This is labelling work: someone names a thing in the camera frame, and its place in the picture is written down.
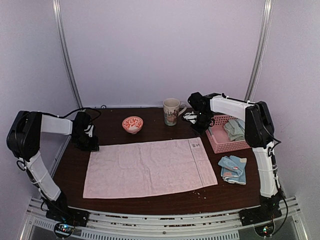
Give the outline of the large pink towel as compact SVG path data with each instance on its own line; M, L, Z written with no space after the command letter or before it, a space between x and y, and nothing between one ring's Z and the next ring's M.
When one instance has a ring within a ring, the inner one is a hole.
M176 194L218 184L199 137L101 146L92 152L85 199Z

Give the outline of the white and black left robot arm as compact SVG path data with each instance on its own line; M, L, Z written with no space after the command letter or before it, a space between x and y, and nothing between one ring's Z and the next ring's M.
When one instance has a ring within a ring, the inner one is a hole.
M96 152L99 140L94 134L94 119L78 108L64 116L41 111L19 111L9 130L6 145L16 157L18 168L26 172L31 183L39 190L48 210L61 222L72 217L67 197L56 185L46 168L41 152L41 134L70 136L71 142L81 151Z

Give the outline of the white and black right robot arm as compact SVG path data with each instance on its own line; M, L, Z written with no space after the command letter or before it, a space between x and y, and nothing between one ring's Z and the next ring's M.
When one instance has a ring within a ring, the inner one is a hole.
M280 140L274 137L275 128L267 104L230 98L223 93L201 95L199 92L192 93L187 102L197 113L191 128L200 135L209 128L215 113L244 121L244 138L252 148L260 178L260 206L256 216L261 221L268 220L279 209L283 192L275 157L275 146Z

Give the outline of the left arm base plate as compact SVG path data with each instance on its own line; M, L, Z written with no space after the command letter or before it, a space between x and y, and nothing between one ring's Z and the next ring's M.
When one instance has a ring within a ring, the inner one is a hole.
M45 214L46 218L70 226L86 227L90 213L85 210L69 208L68 213L62 213L57 209L50 209Z

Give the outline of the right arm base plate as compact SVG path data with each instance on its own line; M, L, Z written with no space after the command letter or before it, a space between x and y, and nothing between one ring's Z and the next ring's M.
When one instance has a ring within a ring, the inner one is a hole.
M282 216L280 209L277 209L274 213L268 213L264 211L261 206L253 208L245 208L238 212L242 226L255 225L262 222L269 222L275 218Z

